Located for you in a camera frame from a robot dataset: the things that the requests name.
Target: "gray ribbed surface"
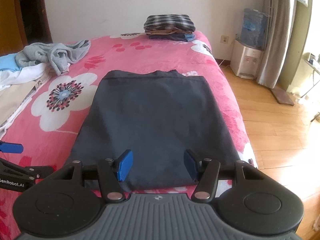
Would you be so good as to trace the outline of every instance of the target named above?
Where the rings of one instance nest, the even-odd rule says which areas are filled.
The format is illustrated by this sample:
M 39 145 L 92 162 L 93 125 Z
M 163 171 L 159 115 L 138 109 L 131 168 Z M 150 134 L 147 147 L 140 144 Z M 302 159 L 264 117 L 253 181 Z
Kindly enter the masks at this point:
M 17 240 L 40 240 L 23 234 Z M 106 207 L 99 220 L 78 234 L 60 240 L 301 240 L 294 233 L 258 237 L 242 233 L 220 220 L 207 204 L 186 194 L 132 194 Z

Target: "silver bolt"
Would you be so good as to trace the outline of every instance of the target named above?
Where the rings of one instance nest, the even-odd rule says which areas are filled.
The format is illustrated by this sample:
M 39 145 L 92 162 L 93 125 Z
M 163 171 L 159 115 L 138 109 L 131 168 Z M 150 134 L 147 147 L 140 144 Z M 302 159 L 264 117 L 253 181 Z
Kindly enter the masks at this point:
M 122 197 L 123 197 L 123 195 L 120 192 L 110 192 L 107 195 L 107 198 L 111 199 L 111 200 L 120 200 L 120 199 L 122 199 Z
M 210 197 L 210 194 L 205 191 L 199 191 L 199 192 L 195 193 L 195 197 L 197 199 L 208 199 Z

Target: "pink blanket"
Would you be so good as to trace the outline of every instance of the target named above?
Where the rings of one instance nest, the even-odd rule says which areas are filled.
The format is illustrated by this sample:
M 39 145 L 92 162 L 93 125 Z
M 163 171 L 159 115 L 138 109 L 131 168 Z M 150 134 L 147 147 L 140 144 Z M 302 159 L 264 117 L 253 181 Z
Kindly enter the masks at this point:
M 248 161 L 254 154 L 245 132 L 235 96 L 212 56 L 207 38 L 195 32 L 192 42 L 150 40 L 142 33 L 107 36 L 92 40 L 88 54 L 70 71 L 54 76 L 32 98 L 8 129 L 3 141 L 21 143 L 22 154 L 0 154 L 21 166 L 53 165 L 59 169 L 67 159 L 80 127 L 89 112 L 100 80 L 111 70 L 150 73 L 176 69 L 185 76 L 202 75 L 208 81 L 239 156 Z M 217 194 L 230 187 L 219 182 Z M 195 186 L 148 193 L 192 193 Z M 1 239 L 19 234 L 12 205 L 19 193 L 0 189 Z

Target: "gray crumpled clothing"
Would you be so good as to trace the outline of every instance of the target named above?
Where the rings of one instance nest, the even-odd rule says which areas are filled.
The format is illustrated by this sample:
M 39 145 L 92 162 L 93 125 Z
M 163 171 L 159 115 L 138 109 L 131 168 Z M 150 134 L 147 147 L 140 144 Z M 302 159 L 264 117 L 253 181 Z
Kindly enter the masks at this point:
M 25 46 L 17 53 L 16 62 L 19 67 L 34 66 L 41 62 L 50 63 L 57 75 L 68 71 L 69 63 L 81 60 L 89 51 L 91 41 L 82 40 L 74 44 L 36 42 Z

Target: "dark doorway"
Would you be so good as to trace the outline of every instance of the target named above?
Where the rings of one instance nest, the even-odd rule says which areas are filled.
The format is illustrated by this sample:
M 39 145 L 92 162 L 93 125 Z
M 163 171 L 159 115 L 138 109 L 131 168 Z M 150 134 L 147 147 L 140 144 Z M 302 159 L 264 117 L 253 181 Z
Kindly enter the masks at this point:
M 52 43 L 44 0 L 19 0 L 22 22 L 28 44 Z

